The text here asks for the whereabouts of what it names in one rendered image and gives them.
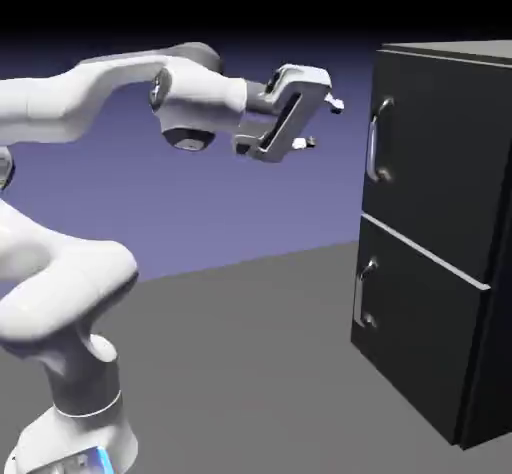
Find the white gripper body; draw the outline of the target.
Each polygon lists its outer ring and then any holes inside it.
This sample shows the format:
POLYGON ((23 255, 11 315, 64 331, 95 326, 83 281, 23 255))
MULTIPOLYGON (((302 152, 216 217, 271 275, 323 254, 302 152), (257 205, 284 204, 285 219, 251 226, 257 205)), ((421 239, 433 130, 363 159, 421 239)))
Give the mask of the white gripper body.
POLYGON ((253 159, 279 163, 293 149, 293 142, 324 103, 331 79, 323 68, 285 64, 272 79, 271 90, 263 97, 277 119, 247 151, 253 159))

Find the large black cabinet door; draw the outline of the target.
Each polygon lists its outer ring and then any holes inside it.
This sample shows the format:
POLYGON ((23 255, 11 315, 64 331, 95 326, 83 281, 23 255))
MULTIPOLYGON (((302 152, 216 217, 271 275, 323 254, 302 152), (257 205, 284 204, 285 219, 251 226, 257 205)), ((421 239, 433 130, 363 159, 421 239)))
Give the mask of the large black cabinet door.
POLYGON ((490 284, 512 155, 512 67, 383 50, 373 72, 379 182, 362 208, 423 249, 490 284))

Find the black cabinet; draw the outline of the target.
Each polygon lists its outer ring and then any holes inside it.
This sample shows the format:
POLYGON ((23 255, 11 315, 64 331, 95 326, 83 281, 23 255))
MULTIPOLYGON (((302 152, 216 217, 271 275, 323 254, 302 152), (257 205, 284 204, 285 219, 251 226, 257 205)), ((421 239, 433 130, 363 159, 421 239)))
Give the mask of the black cabinet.
POLYGON ((378 50, 351 341, 449 443, 512 433, 512 40, 378 50))

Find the small black cabinet door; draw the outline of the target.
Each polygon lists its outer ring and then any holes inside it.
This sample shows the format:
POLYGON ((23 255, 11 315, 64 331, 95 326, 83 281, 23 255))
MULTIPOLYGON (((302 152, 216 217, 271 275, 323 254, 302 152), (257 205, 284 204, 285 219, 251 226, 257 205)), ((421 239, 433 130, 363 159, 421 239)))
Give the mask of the small black cabinet door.
POLYGON ((440 261, 369 215, 360 222, 356 275, 374 257, 351 340, 449 443, 461 441, 489 286, 440 261))

